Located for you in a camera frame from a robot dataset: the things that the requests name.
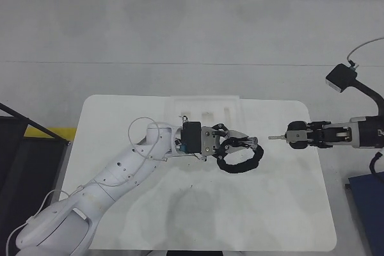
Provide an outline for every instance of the floor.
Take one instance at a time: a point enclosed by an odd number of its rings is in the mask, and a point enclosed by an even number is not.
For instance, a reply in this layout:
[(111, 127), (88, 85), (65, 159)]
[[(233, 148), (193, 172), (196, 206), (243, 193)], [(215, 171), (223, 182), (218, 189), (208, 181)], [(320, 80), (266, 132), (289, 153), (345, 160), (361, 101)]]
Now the floor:
[[(75, 127), (93, 94), (300, 100), (313, 120), (345, 122), (375, 105), (324, 78), (383, 35), (384, 0), (0, 0), (0, 101), (53, 127)], [(384, 41), (353, 60), (359, 80), (384, 96)], [(246, 254), (370, 255), (343, 185), (368, 173), (373, 154), (319, 150), (333, 251)]]

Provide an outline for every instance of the metal pole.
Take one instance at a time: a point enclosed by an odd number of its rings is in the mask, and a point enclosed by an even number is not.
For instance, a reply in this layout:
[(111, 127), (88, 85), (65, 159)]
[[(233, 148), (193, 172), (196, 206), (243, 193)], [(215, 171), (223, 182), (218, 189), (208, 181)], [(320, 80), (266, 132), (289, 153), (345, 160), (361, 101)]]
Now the metal pole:
[(61, 136), (58, 136), (57, 134), (53, 133), (52, 131), (48, 130), (47, 128), (39, 125), (38, 123), (30, 120), (29, 118), (23, 116), (22, 114), (12, 110), (11, 108), (9, 108), (8, 106), (0, 103), (0, 109), (3, 110), (4, 112), (14, 116), (14, 117), (17, 117), (17, 118), (20, 118), (24, 121), (26, 121), (29, 125), (33, 126), (34, 128), (37, 128), (38, 130), (48, 134), (49, 136), (55, 138), (55, 139), (59, 139), (59, 140), (62, 140), (65, 142), (66, 145), (69, 145), (70, 142), (68, 140), (66, 140), (65, 138), (62, 138)]

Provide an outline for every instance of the yellow stripe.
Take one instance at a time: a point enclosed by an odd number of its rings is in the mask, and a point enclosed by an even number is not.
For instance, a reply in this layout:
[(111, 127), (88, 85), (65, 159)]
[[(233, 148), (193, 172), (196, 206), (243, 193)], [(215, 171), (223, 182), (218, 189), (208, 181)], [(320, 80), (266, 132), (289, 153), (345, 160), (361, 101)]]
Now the yellow stripe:
[[(60, 135), (61, 137), (69, 141), (74, 140), (74, 137), (76, 136), (76, 132), (77, 132), (77, 128), (74, 128), (74, 127), (50, 127), (48, 128), (48, 130), (52, 131), (57, 135)], [(24, 136), (36, 137), (36, 138), (52, 138), (51, 136), (47, 135), (46, 133), (34, 127), (27, 127), (26, 133), (24, 133)]]

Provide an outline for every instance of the black cable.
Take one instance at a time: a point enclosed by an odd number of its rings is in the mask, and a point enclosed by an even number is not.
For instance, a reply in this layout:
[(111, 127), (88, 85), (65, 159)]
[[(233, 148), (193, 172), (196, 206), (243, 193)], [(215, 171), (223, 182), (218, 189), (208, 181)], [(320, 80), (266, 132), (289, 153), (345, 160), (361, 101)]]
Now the black cable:
[(370, 172), (371, 172), (371, 174), (374, 175), (374, 177), (375, 177), (376, 179), (378, 179), (381, 183), (384, 184), (384, 179), (383, 179), (383, 177), (381, 177), (381, 176), (376, 172), (376, 169), (374, 168), (374, 165), (376, 164), (376, 161), (377, 161), (380, 157), (382, 157), (382, 156), (383, 156), (382, 153), (377, 152), (376, 155), (371, 159), (371, 162), (370, 162)]

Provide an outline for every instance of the white table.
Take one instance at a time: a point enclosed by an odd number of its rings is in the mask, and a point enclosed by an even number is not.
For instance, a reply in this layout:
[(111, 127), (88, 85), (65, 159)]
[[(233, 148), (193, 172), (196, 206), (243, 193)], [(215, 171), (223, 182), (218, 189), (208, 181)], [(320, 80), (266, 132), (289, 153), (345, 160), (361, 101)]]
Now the white table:
[[(166, 121), (169, 97), (93, 95), (83, 106), (63, 189), (94, 177), (129, 144), (135, 118)], [(105, 214), (90, 249), (330, 251), (337, 242), (315, 148), (293, 150), (283, 134), (310, 120), (304, 104), (240, 100), (246, 130), (265, 154), (257, 169), (231, 175), (210, 157), (176, 157), (161, 164)], [(147, 121), (134, 124), (134, 140)]]

